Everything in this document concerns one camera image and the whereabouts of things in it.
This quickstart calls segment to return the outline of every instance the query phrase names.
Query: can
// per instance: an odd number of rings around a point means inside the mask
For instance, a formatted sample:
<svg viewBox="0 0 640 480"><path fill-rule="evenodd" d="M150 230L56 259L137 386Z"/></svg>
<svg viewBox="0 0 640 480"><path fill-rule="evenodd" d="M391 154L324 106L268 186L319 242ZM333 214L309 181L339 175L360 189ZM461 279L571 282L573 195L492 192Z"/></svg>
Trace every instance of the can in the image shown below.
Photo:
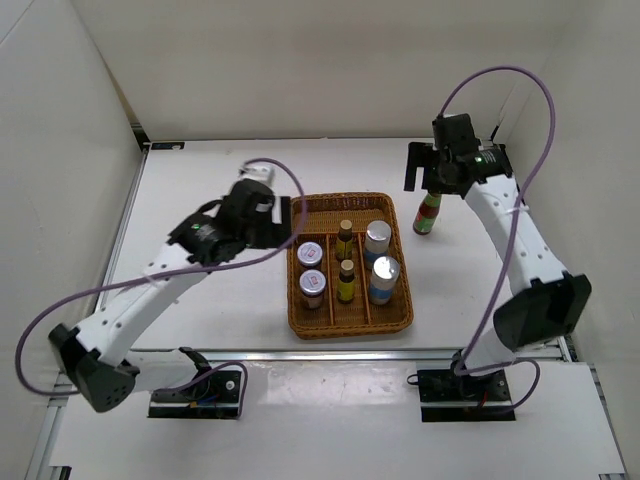
<svg viewBox="0 0 640 480"><path fill-rule="evenodd" d="M364 239L364 265L371 270L374 262L389 252L391 227L383 220L375 220L367 226Z"/></svg>
<svg viewBox="0 0 640 480"><path fill-rule="evenodd" d="M369 281L369 301L384 305L389 301L400 276L400 264L395 258L383 256L373 264Z"/></svg>

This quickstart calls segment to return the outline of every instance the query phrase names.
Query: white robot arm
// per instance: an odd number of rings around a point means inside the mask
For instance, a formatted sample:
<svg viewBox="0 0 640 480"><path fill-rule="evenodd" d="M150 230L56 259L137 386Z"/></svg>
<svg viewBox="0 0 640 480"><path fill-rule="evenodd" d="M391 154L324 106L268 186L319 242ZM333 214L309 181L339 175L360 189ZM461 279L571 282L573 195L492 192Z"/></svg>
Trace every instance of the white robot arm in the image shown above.
<svg viewBox="0 0 640 480"><path fill-rule="evenodd" d="M208 275L176 275L176 270L215 266L245 248L275 248L290 237L288 197L280 201L282 223L272 222L273 177L271 166L245 167L226 197L203 205L171 232L143 271L149 281L124 288L72 329L60 324L51 331L58 364L94 410L111 410L133 392L185 385L210 370L205 359L188 348L143 352L131 347L164 310ZM215 207L215 217L206 215ZM173 275L163 277L163 272ZM193 392L181 393L188 397Z"/></svg>
<svg viewBox="0 0 640 480"><path fill-rule="evenodd" d="M550 251L527 207L515 205L518 185L506 154L499 147L480 148L469 115L439 115L433 131L433 145L409 145L406 191L414 189L416 170L424 167L422 188L460 195L482 221L503 261L512 215L519 210L507 270L513 297L494 312L493 328L462 355L467 356L462 367L475 370L470 376L487 377L500 370L492 366L513 362L520 348L571 333L591 293L591 284L584 275L569 274Z"/></svg>

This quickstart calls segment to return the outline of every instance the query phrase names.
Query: mounting plate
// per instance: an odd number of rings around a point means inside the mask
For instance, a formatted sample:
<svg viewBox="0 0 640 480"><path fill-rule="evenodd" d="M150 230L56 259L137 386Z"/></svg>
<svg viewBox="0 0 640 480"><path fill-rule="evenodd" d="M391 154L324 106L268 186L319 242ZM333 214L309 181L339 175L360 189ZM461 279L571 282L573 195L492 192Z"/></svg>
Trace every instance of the mounting plate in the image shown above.
<svg viewBox="0 0 640 480"><path fill-rule="evenodd" d="M194 399L180 393L153 392L149 401L149 418L193 418L229 420L238 417L238 402L242 385L240 370L221 370L209 377L210 387L200 397L200 403L191 406Z"/></svg>
<svg viewBox="0 0 640 480"><path fill-rule="evenodd" d="M496 372L486 386L484 397L463 397L460 377L449 370L418 370L418 389L422 421L434 422L505 422L516 419L514 412L502 413L511 405L511 393L504 370Z"/></svg>

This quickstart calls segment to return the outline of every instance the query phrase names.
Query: woven basket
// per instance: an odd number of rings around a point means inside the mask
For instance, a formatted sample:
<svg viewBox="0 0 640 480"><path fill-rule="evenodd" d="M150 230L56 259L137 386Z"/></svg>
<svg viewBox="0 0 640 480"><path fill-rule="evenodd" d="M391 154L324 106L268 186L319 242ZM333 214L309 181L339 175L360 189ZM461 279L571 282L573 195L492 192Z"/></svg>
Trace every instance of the woven basket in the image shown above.
<svg viewBox="0 0 640 480"><path fill-rule="evenodd" d="M289 326L305 340L354 335L389 334L407 328L413 321L411 293L407 269L402 255L398 221L391 198L382 193L331 193L308 195L309 215L303 233L287 253L287 298ZM293 225L300 218L301 202L291 202ZM336 299L340 262L336 259L335 243L341 220L353 223L353 256L356 286L354 299L342 304ZM367 287L371 272L364 267L363 247L367 225L384 220L391 226L389 255L400 264L400 277L391 300L386 305L369 303ZM323 251L319 270L327 277L327 289L320 308L309 310L304 306L299 279L304 271L296 252L304 242L314 241Z"/></svg>

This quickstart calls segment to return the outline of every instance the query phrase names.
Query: gold bottle cap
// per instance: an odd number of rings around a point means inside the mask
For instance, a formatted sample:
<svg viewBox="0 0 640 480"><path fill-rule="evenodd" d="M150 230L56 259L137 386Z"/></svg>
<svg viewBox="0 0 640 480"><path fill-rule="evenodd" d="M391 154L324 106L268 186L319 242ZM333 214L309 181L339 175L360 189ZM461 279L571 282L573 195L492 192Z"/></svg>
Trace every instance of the gold bottle cap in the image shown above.
<svg viewBox="0 0 640 480"><path fill-rule="evenodd" d="M354 265L352 260L343 260L340 264L340 273L343 275L352 275L354 270Z"/></svg>
<svg viewBox="0 0 640 480"><path fill-rule="evenodd" d="M342 220L340 222L341 232L351 232L352 229L353 229L353 223L351 223L351 220Z"/></svg>

